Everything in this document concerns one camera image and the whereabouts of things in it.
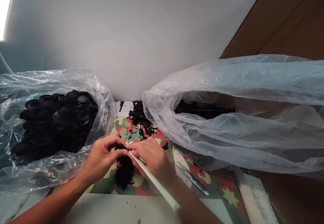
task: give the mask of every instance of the hand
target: hand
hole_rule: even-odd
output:
[[[153,137],[141,142],[126,145],[126,148],[132,150],[132,154],[135,157],[141,157],[144,160],[148,171],[152,173],[162,185],[168,185],[177,178],[176,172],[166,157],[164,150]],[[141,175],[148,180],[138,163],[129,153],[128,156]]]
[[[101,180],[118,157],[127,155],[126,149],[110,153],[115,144],[125,146],[125,142],[117,134],[98,139],[94,143],[83,169],[77,175],[88,187]]]

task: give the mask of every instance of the ceiling light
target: ceiling light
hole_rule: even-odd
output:
[[[5,38],[6,24],[11,0],[0,0],[0,41]]]

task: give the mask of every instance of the clear plastic bag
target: clear plastic bag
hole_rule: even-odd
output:
[[[323,92],[323,60],[256,55],[173,73],[143,93],[143,104],[146,117],[207,170],[298,174],[324,169]],[[175,114],[181,99],[236,112],[209,120]]]
[[[22,139],[24,120],[19,113],[26,101],[44,94],[66,94],[72,89],[89,92],[98,113],[85,146],[76,154],[60,151],[51,157],[27,162],[11,148]],[[0,75],[0,196],[37,191],[74,177],[85,162],[92,144],[115,128],[116,110],[111,92],[91,70],[66,69]]]

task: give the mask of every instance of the white rod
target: white rod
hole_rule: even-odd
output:
[[[141,160],[139,160],[136,157],[134,157],[134,155],[132,154],[131,151],[129,151],[129,153],[135,159],[135,161],[139,164],[139,166],[143,169],[143,171],[145,172],[145,174],[152,181],[152,183],[158,189],[158,191],[161,193],[161,195],[169,203],[169,205],[171,206],[171,208],[173,209],[173,211],[177,211],[177,209],[179,209],[180,206],[176,202],[176,200],[169,194],[169,192],[167,192],[167,190],[162,186],[162,184],[160,184],[160,182],[153,176],[153,174],[151,174],[148,171],[148,169],[146,168],[146,166],[144,165],[144,163]]]

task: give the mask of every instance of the gray wall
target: gray wall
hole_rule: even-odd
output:
[[[116,100],[218,58],[256,0],[13,0],[13,71],[92,68]]]

